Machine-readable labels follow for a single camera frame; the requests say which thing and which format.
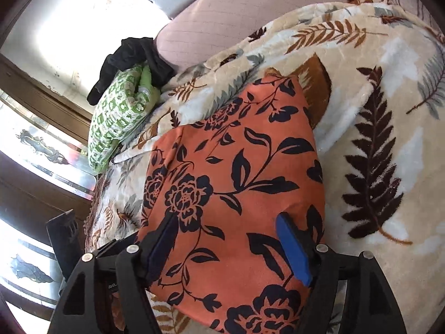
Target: wall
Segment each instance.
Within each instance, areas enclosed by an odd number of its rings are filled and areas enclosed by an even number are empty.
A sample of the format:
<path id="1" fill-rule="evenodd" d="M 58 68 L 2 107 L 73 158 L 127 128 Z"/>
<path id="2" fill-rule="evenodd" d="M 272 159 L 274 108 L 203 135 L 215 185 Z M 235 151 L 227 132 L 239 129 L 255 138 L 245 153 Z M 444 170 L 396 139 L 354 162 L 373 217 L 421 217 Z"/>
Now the wall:
<path id="1" fill-rule="evenodd" d="M 155 37 L 168 18 L 148 0 L 32 0 L 0 53 L 92 112 L 86 96 L 121 39 Z"/>

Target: pink pillow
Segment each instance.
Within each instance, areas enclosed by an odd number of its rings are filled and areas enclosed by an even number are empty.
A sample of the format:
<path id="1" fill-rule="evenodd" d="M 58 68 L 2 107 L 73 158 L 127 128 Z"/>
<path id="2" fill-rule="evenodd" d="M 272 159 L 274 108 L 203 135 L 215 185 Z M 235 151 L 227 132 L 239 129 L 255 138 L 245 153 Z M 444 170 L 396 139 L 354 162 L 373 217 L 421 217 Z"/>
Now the pink pillow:
<path id="1" fill-rule="evenodd" d="M 296 8 L 346 0 L 197 0 L 156 38 L 161 56 L 179 70 L 207 60 Z"/>

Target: orange floral pillow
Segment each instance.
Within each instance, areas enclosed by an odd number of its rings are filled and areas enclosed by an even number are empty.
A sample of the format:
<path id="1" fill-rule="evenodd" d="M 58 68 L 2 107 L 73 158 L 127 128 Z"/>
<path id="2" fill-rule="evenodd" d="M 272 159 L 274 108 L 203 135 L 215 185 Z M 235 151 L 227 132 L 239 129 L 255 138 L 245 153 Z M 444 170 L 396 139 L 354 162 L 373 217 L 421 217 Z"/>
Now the orange floral pillow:
<path id="1" fill-rule="evenodd" d="M 315 242 L 324 192 L 296 77 L 268 76 L 153 149 L 139 240 L 173 219 L 149 258 L 150 291 L 222 333 L 291 334 L 309 288 L 275 232 L 287 212 Z"/>

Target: bedspread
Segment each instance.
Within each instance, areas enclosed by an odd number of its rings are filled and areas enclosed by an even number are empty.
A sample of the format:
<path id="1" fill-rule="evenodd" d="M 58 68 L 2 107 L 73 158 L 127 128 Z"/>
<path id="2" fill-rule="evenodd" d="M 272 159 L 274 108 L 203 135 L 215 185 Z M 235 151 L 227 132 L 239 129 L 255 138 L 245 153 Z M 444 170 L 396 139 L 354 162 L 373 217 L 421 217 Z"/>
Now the bedspread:
<path id="1" fill-rule="evenodd" d="M 87 251 L 141 226 L 151 150 L 165 132 L 214 116 L 258 78 L 296 75 L 323 168 L 326 242 L 373 251 L 408 333 L 427 332 L 445 299 L 444 44 L 389 0 L 315 4 L 178 74 L 98 188 Z M 165 333 L 210 330 L 152 304 Z"/>

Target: window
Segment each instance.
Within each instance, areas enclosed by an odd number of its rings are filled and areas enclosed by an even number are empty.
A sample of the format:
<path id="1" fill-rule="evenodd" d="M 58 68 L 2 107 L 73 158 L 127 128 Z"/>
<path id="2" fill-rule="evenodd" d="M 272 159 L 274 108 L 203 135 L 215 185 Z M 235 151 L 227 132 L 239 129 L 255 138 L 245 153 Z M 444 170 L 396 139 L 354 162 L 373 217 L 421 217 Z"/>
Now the window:
<path id="1" fill-rule="evenodd" d="M 95 173 L 87 147 L 0 90 L 0 150 L 47 181 L 91 199 Z"/>
<path id="2" fill-rule="evenodd" d="M 0 284 L 54 309 L 62 273 L 52 247 L 38 242 L 0 220 Z"/>

